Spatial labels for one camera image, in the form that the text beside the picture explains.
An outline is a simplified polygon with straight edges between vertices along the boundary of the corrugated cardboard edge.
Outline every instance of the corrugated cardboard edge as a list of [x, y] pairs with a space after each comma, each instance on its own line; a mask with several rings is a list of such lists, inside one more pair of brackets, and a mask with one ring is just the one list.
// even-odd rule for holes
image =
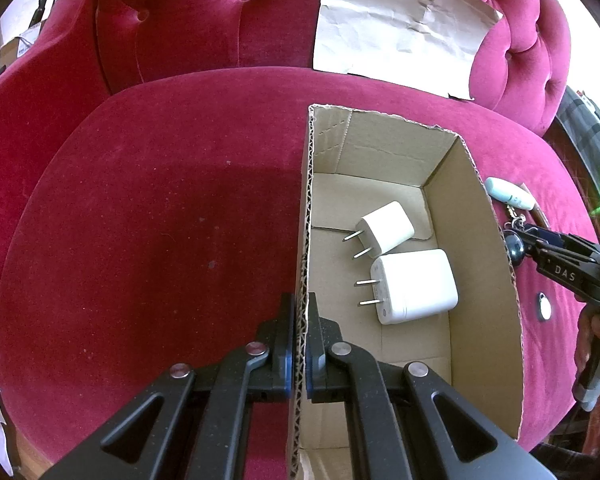
[[[374, 111], [374, 110], [360, 110], [358, 108], [348, 108], [342, 106], [335, 105], [321, 105], [321, 104], [313, 104], [309, 106], [308, 109], [308, 126], [307, 126], [307, 152], [306, 152], [306, 168], [302, 168], [303, 171], [306, 170], [306, 180], [303, 179], [303, 183], [306, 183], [304, 187], [304, 197], [302, 198], [302, 204], [304, 205], [304, 232], [302, 233], [301, 243], [298, 245], [298, 250], [302, 249], [301, 258], [299, 260], [299, 280], [298, 280], [298, 288], [296, 290], [296, 355], [294, 360], [294, 389], [293, 389], [293, 434], [291, 436], [291, 440], [289, 442], [291, 449], [289, 450], [288, 459], [289, 459], [289, 476], [292, 479], [295, 479], [298, 474], [299, 468], [299, 450], [300, 450], [300, 407], [302, 400], [302, 389], [304, 387], [304, 356], [305, 356], [305, 348], [306, 348], [306, 335], [308, 328], [308, 311], [307, 305], [309, 300], [309, 291], [308, 291], [308, 263], [310, 257], [310, 234], [311, 234], [311, 199], [312, 199], [312, 183], [314, 177], [314, 122], [315, 122], [315, 109], [316, 108], [342, 108], [345, 110], [349, 110], [351, 114], [354, 112], [364, 112], [369, 113], [373, 112], [382, 116], [387, 116], [391, 118], [396, 118], [403, 120], [407, 123], [417, 124], [418, 126], [422, 126], [428, 129], [436, 129], [443, 130], [445, 132], [454, 134], [460, 142], [462, 142], [462, 146], [464, 147], [465, 152], [469, 156], [469, 160], [471, 161], [471, 165], [474, 168], [476, 177], [480, 182], [482, 188], [484, 189], [485, 195], [488, 196], [487, 190], [484, 187], [484, 182], [480, 177], [480, 173], [478, 172], [478, 168], [475, 165], [474, 158], [471, 155], [471, 151], [469, 151], [468, 146], [464, 142], [464, 139], [456, 132], [452, 130], [448, 130], [446, 128], [442, 128], [438, 124], [433, 126], [422, 124], [417, 121], [411, 121], [395, 114], [385, 114], [382, 112]], [[493, 217], [497, 218], [495, 209], [493, 208], [493, 202], [490, 201], [491, 212], [493, 213]], [[500, 238], [502, 240], [503, 247], [506, 247], [506, 243], [504, 241], [504, 235], [502, 234], [502, 229], [499, 229]], [[511, 283], [514, 287], [516, 293], [516, 304], [518, 306], [518, 320], [520, 323], [520, 349], [522, 352], [522, 363], [524, 363], [524, 346], [522, 339], [522, 313], [520, 312], [520, 297], [518, 295], [518, 288], [516, 287], [516, 276], [513, 270], [513, 264], [511, 263], [511, 259], [508, 257], [507, 253], [507, 261], [509, 264], [509, 275]], [[522, 385], [522, 398], [525, 398], [525, 386], [524, 386], [524, 366], [522, 367], [523, 374], [523, 385]], [[523, 404], [520, 407], [521, 415], [520, 415], [520, 425], [518, 427], [518, 437], [520, 437], [520, 428], [522, 427], [522, 420], [524, 417], [523, 413]]]
[[294, 387], [293, 387], [293, 435], [291, 437], [291, 449], [288, 454], [289, 476], [295, 479], [298, 475], [300, 465], [300, 406], [302, 401], [302, 389], [304, 388], [304, 356], [306, 348], [306, 333], [309, 304], [309, 251], [311, 247], [311, 198], [312, 186], [314, 180], [314, 106], [309, 106], [309, 117], [307, 125], [307, 146], [304, 154], [305, 167], [302, 172], [306, 172], [304, 183], [304, 197], [301, 205], [304, 205], [304, 221], [301, 242], [298, 244], [298, 250], [302, 250], [299, 261], [299, 279], [296, 288], [296, 354], [294, 357]]

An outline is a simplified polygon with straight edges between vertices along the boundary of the metal prong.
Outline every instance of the metal prong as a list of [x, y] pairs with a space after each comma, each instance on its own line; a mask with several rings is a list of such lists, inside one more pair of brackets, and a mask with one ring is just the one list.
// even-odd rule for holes
[[374, 283], [380, 283], [380, 280], [362, 280], [360, 282], [355, 282], [353, 286], [373, 285]]
[[361, 235], [364, 231], [364, 229], [360, 229], [360, 231], [356, 231], [355, 233], [351, 233], [349, 236], [345, 236], [343, 242], [346, 242], [347, 240], [351, 240], [352, 238]]
[[362, 256], [363, 254], [367, 254], [371, 249], [373, 249], [373, 247], [367, 247], [364, 251], [360, 251], [358, 254], [356, 254], [353, 259], [355, 260], [356, 258], [359, 258], [360, 256]]

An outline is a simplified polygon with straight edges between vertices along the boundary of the wooden floor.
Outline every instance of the wooden floor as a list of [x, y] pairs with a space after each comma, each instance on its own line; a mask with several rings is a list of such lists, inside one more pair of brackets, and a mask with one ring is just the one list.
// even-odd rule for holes
[[20, 465], [20, 474], [27, 480], [38, 480], [42, 473], [53, 465], [20, 432], [16, 433], [16, 446], [18, 447], [18, 454], [22, 462]]

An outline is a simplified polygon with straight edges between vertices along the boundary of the charger plug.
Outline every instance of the charger plug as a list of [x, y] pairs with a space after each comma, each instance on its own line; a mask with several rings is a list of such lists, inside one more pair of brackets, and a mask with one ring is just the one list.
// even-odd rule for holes
[[371, 279], [355, 286], [372, 285], [378, 320], [383, 325], [402, 323], [451, 310], [458, 304], [456, 282], [442, 249], [385, 254], [371, 265]]
[[344, 238], [343, 242], [358, 237], [364, 250], [354, 258], [364, 254], [377, 258], [407, 241], [414, 232], [413, 225], [400, 203], [391, 202], [363, 216], [356, 225], [356, 232]]

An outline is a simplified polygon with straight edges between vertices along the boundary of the cardboard box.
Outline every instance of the cardboard box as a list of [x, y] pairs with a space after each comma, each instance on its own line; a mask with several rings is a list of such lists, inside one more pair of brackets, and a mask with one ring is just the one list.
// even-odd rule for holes
[[7, 41], [7, 43], [0, 48], [0, 66], [9, 66], [26, 53], [37, 40], [40, 30], [42, 30], [45, 22], [46, 20], [43, 20], [25, 30], [21, 35]]
[[[346, 341], [378, 360], [421, 360], [516, 438], [522, 416], [522, 328], [513, 269], [491, 200], [458, 134], [398, 116], [328, 105], [309, 110], [301, 213], [298, 355], [304, 355], [308, 292]], [[449, 313], [382, 325], [370, 287], [372, 259], [343, 243], [361, 216], [397, 200], [415, 235], [391, 252], [445, 250], [459, 303]], [[350, 479], [342, 404], [311, 404], [299, 361], [290, 441], [300, 478]]]

